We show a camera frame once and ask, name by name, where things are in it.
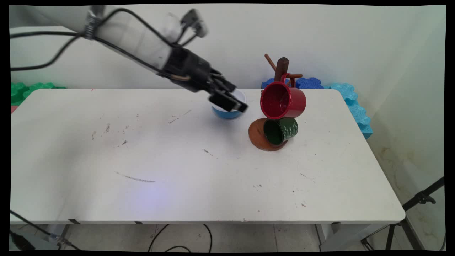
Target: cable on floor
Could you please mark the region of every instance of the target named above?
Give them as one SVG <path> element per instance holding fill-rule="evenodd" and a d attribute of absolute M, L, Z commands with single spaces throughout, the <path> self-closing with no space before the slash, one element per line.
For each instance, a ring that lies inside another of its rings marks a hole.
<path fill-rule="evenodd" d="M 10 210 L 10 214 L 16 216 L 16 217 L 19 218 L 21 221 L 23 221 L 23 222 L 29 224 L 30 226 L 36 228 L 36 229 L 37 229 L 38 231 L 40 231 L 41 233 L 44 233 L 44 234 L 48 235 L 49 237 L 51 237 L 52 239 L 57 240 L 58 243 L 62 243 L 62 244 L 69 245 L 69 246 L 73 247 L 74 249 L 80 251 L 80 249 L 79 249 L 77 246 L 75 246 L 74 244 L 71 244 L 67 239 L 65 239 L 65 238 L 63 238 L 63 237 L 59 237 L 59 236 L 57 236 L 57 235 L 55 235 L 55 234 L 52 234 L 52 233 L 47 232 L 46 230 L 40 228 L 39 226 L 37 226 L 37 225 L 31 223 L 31 222 L 28 221 L 26 218 L 24 218 L 24 217 L 20 216 L 19 214 L 15 213 L 13 210 Z"/>
<path fill-rule="evenodd" d="M 155 242 L 155 239 L 161 234 L 161 232 L 162 232 L 165 228 L 167 228 L 167 226 L 169 226 L 169 224 L 166 224 L 166 225 L 158 232 L 158 234 L 152 239 L 152 242 L 150 243 L 147 252 L 150 252 L 150 249 L 152 248 L 152 245 L 153 245 L 153 243 Z M 210 235 L 210 247 L 209 247 L 209 249 L 208 249 L 208 252 L 210 253 L 210 252 L 212 252 L 212 233 L 211 233 L 210 229 L 207 227 L 207 225 L 204 224 L 204 227 L 207 229 L 208 234 Z M 171 248 L 167 249 L 165 252 L 168 252 L 168 251 L 170 251 L 170 250 L 172 250 L 172 249 L 175 249 L 175 248 L 183 248 L 183 249 L 187 250 L 188 252 L 191 252 L 188 248 L 186 248 L 186 247 L 184 247 L 184 246 L 174 246 L 174 247 L 171 247 Z"/>
<path fill-rule="evenodd" d="M 444 250 L 444 247 L 445 247 L 445 235 L 446 235 L 446 234 L 444 234 L 444 241 L 442 242 L 442 246 L 441 246 L 440 251 Z"/>

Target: red mug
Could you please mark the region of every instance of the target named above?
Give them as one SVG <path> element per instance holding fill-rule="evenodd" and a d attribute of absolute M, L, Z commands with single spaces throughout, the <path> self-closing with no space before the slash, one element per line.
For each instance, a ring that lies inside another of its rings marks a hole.
<path fill-rule="evenodd" d="M 267 85 L 261 95 L 261 110 L 270 119 L 283 117 L 296 118 L 302 114 L 307 105 L 305 94 L 295 88 L 295 79 L 291 78 L 291 86 L 284 82 L 288 73 L 281 76 L 281 81 Z"/>

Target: light blue foam block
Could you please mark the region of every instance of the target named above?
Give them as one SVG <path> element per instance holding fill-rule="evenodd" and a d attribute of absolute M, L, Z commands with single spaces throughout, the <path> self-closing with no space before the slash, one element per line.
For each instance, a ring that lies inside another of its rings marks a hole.
<path fill-rule="evenodd" d="M 354 92 L 354 87 L 348 83 L 333 83 L 328 87 L 341 93 L 359 129 L 362 131 L 365 139 L 368 139 L 373 134 L 373 130 L 369 125 L 371 118 L 366 115 L 367 111 L 357 102 L 359 96 Z"/>
<path fill-rule="evenodd" d="M 339 91 L 348 106 L 352 105 L 355 101 L 357 101 L 357 98 L 359 97 L 354 92 L 354 86 L 348 83 L 333 83 L 330 85 L 329 88 Z"/>

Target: black cable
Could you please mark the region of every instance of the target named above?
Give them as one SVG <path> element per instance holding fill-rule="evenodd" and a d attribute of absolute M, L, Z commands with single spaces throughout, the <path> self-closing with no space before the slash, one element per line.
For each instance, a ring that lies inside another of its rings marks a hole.
<path fill-rule="evenodd" d="M 188 40 L 182 43 L 181 47 L 184 47 L 185 45 L 189 44 L 191 41 L 193 41 L 194 38 L 196 38 L 196 36 L 197 34 L 194 34 L 192 37 L 190 37 Z"/>
<path fill-rule="evenodd" d="M 185 34 L 185 32 L 187 31 L 187 29 L 189 27 L 191 27 L 194 23 L 196 23 L 197 20 L 193 20 L 191 23 L 186 23 L 183 28 L 182 28 L 182 31 L 180 32 L 180 35 L 178 36 L 177 40 L 174 41 L 174 44 L 178 44 L 178 42 L 180 41 L 180 39 L 182 38 L 183 34 Z"/>
<path fill-rule="evenodd" d="M 150 243 L 147 252 L 150 252 L 150 249 L 151 249 L 153 243 L 155 242 L 155 239 L 161 234 L 161 232 L 162 232 L 167 226 L 169 226 L 169 224 L 166 224 L 166 225 L 158 232 L 158 234 L 152 239 L 152 242 Z M 208 252 L 210 253 L 210 252 L 212 252 L 212 233 L 210 232 L 210 229 L 207 227 L 207 225 L 204 224 L 204 227 L 207 229 L 207 231 L 208 231 L 208 233 L 209 233 L 209 235 L 210 235 L 210 247 L 209 247 L 209 249 L 208 249 Z M 172 248 L 167 249 L 165 252 L 168 252 L 168 251 L 170 251 L 170 250 L 172 250 L 172 249 L 174 249 L 174 248 L 183 248 L 183 249 L 186 249 L 188 252 L 191 252 L 188 248 L 186 248 L 186 247 L 184 247 L 184 246 L 174 246 L 174 247 L 172 247 Z"/>
<path fill-rule="evenodd" d="M 147 22 L 145 22 L 141 17 L 139 17 L 136 13 L 134 13 L 133 11 L 129 10 L 129 9 L 125 9 L 125 8 L 117 8 L 115 10 L 113 10 L 106 18 L 104 18 L 96 27 L 95 27 L 95 31 L 96 29 L 103 25 L 104 23 L 106 23 L 109 19 L 111 19 L 116 13 L 118 12 L 126 12 L 126 13 L 129 13 L 130 15 L 134 16 L 136 19 L 138 19 L 144 26 L 146 26 L 148 29 L 150 29 L 153 33 L 155 33 L 156 36 L 158 36 L 161 40 L 163 40 L 163 42 L 165 42 L 166 44 L 168 44 L 169 46 L 171 47 L 182 47 L 180 45 L 176 45 L 176 44 L 173 44 L 173 43 L 170 43 L 165 37 L 163 37 L 158 31 L 156 31 L 152 26 L 150 26 Z M 84 33 L 74 33 L 74 32 L 62 32 L 62 31 L 34 31 L 34 32 L 25 32 L 25 33 L 18 33 L 18 34 L 13 34 L 13 35 L 10 35 L 10 39 L 13 39 L 13 38 L 17 38 L 17 37 L 23 37 L 23 36 L 39 36 L 39 35 L 60 35 L 60 36 L 74 36 L 74 38 L 70 39 L 59 51 L 58 53 L 54 56 L 54 58 L 52 60 L 50 60 L 49 62 L 45 63 L 45 64 L 41 64 L 41 65 L 37 65 L 37 66 L 30 66 L 30 67 L 12 67 L 10 70 L 11 71 L 24 71 L 24 70 L 33 70 L 33 69 L 39 69 L 39 68 L 44 68 L 44 67 L 48 67 L 50 65 L 52 65 L 59 57 L 60 55 L 66 50 L 66 48 L 72 43 L 74 42 L 76 39 L 78 39 L 79 37 L 83 36 Z M 171 74 L 168 74 L 168 73 L 165 73 L 163 72 L 162 70 L 146 63 L 145 61 L 137 58 L 136 56 L 132 55 L 131 53 L 119 48 L 118 46 L 104 40 L 104 39 L 101 39 L 99 37 L 94 37 L 94 39 L 98 42 L 101 42 L 101 43 L 104 43 L 105 45 L 108 45 L 112 48 L 114 48 L 115 50 L 117 51 L 120 51 L 121 53 L 123 53 L 124 55 L 128 56 L 129 58 L 141 63 L 142 65 L 148 67 L 148 68 L 151 68 L 152 70 L 158 72 L 158 75 L 161 75 L 162 77 L 166 77 L 166 78 L 169 78 L 169 79 L 173 79 L 171 77 Z M 185 44 L 189 43 L 193 38 L 190 38 L 190 40 L 188 40 L 187 42 L 185 42 Z"/>
<path fill-rule="evenodd" d="M 210 235 L 210 247 L 208 249 L 208 252 L 212 252 L 212 233 L 210 232 L 210 229 L 207 227 L 207 225 L 204 224 L 204 227 L 207 229 L 209 235 Z"/>
<path fill-rule="evenodd" d="M 441 246 L 440 251 L 444 250 L 444 246 L 445 246 L 445 235 L 446 235 L 446 234 L 444 234 L 444 241 L 442 242 L 442 246 Z"/>
<path fill-rule="evenodd" d="M 70 44 L 72 44 L 74 41 L 76 41 L 77 39 L 79 39 L 83 34 L 82 33 L 79 33 L 77 34 L 76 36 L 74 36 L 73 38 L 71 38 L 70 40 L 68 40 L 63 46 L 62 48 L 60 48 L 60 50 L 57 52 L 57 54 L 55 54 L 54 58 L 52 58 L 50 61 L 48 61 L 47 63 L 44 63 L 44 64 L 41 64 L 41 65 L 37 65 L 37 66 L 29 66 L 29 67 L 12 67 L 11 68 L 11 71 L 23 71 L 23 70 L 33 70 L 33 69 L 39 69 L 39 68 L 44 68 L 44 67 L 48 67 L 52 64 L 54 64 L 54 62 L 60 57 L 60 55 L 68 48 L 68 46 L 70 46 Z"/>
<path fill-rule="evenodd" d="M 54 236 L 55 236 L 54 234 L 51 234 L 51 233 L 47 232 L 46 230 L 40 228 L 39 226 L 37 226 L 37 225 L 31 223 L 31 222 L 28 221 L 26 218 L 24 218 L 24 217 L 20 216 L 19 214 L 15 213 L 13 210 L 10 210 L 10 214 L 16 216 L 16 217 L 19 218 L 21 221 L 23 221 L 23 222 L 29 224 L 30 226 L 36 228 L 37 230 L 41 231 L 42 233 L 44 233 L 44 234 L 46 234 L 46 235 L 48 235 L 48 236 L 50 236 L 50 237 L 54 237 Z M 66 244 L 68 244 L 69 246 L 73 247 L 74 249 L 80 251 L 80 249 L 79 249 L 76 245 L 71 244 L 68 240 L 64 239 L 63 241 L 66 242 Z"/>
<path fill-rule="evenodd" d="M 21 221 L 23 221 L 23 222 L 29 224 L 30 226 L 32 226 L 32 227 L 36 228 L 37 230 L 41 231 L 42 233 L 44 233 L 44 234 L 46 234 L 46 235 L 48 235 L 48 236 L 51 235 L 51 234 L 50 234 L 49 232 L 47 232 L 46 230 L 44 230 L 44 229 L 40 228 L 39 226 L 37 226 L 37 225 L 31 223 L 30 221 L 28 221 L 28 220 L 25 219 L 24 217 L 22 217 L 22 216 L 20 216 L 19 214 L 15 213 L 13 210 L 10 210 L 10 214 L 16 216 L 16 217 L 19 218 Z"/>
<path fill-rule="evenodd" d="M 76 36 L 76 32 L 63 32 L 63 31 L 33 31 L 33 32 L 23 32 L 10 35 L 10 39 L 24 36 Z"/>
<path fill-rule="evenodd" d="M 183 249 L 187 250 L 188 252 L 191 252 L 190 249 L 188 249 L 188 248 L 186 248 L 184 246 L 174 246 L 174 247 L 171 247 L 171 248 L 167 249 L 165 252 L 168 252 L 168 251 L 170 251 L 172 249 L 175 249 L 175 248 L 183 248 Z"/>
<path fill-rule="evenodd" d="M 99 24 L 98 26 L 96 27 L 99 27 L 101 25 L 103 25 L 104 23 L 106 23 L 106 21 L 108 21 L 112 16 L 114 16 L 116 13 L 118 12 L 126 12 L 126 13 L 129 13 L 131 14 L 132 16 L 134 16 L 138 21 L 140 21 L 144 26 L 146 26 L 149 30 L 151 30 L 156 36 L 158 36 L 163 42 L 165 42 L 167 45 L 169 45 L 170 47 L 172 48 L 176 48 L 176 47 L 180 47 L 180 46 L 177 46 L 171 42 L 169 42 L 164 36 L 162 36 L 158 31 L 156 31 L 152 26 L 150 26 L 145 20 L 143 20 L 139 15 L 137 15 L 134 11 L 132 10 L 129 10 L 129 9 L 126 9 L 126 8 L 117 8 L 115 10 L 113 10 L 105 19 L 103 19 Z"/>

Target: wooden peg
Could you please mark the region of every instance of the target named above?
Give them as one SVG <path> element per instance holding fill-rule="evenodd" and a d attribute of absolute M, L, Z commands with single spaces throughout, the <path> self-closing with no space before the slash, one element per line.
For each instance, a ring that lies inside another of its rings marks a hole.
<path fill-rule="evenodd" d="M 275 70 L 274 81 L 280 81 L 281 76 L 288 72 L 289 60 L 286 57 L 282 57 L 277 62 L 277 68 Z"/>

